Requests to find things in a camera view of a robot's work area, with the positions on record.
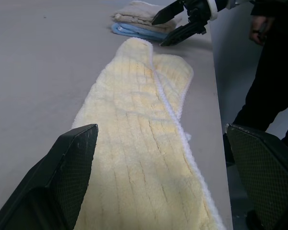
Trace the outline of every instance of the stack of towels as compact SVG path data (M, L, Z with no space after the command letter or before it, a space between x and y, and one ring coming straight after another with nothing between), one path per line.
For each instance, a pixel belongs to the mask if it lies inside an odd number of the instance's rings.
M152 25L154 16L163 8L143 1L132 1L112 15L115 22L112 31L119 35L162 41L182 20L179 14L165 24Z

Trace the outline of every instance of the hand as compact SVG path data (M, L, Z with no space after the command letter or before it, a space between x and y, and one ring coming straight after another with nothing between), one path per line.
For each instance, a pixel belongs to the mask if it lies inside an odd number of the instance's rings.
M274 17L253 16L250 29L250 39L256 44L263 46L266 35L271 29L274 20Z

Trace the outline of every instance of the black sleeve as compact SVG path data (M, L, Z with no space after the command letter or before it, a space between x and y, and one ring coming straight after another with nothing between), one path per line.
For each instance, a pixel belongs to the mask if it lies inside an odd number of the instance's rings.
M256 2L254 2L254 7L251 15L276 17L278 16L282 7L283 4L280 2L257 0Z

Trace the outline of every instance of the person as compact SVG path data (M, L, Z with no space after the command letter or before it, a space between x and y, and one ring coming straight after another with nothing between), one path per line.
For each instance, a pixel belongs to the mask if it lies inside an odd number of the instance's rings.
M288 6L256 1L250 39L263 46L255 80L234 124L266 131L277 114L288 108ZM230 143L223 135L227 166L235 163ZM282 141L288 146L288 131Z

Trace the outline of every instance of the yellow fleece pad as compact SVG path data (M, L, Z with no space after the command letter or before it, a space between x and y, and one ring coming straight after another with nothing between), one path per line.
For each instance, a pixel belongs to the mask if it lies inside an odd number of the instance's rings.
M99 127L76 230L224 229L179 123L192 76L147 41L121 45L72 126Z

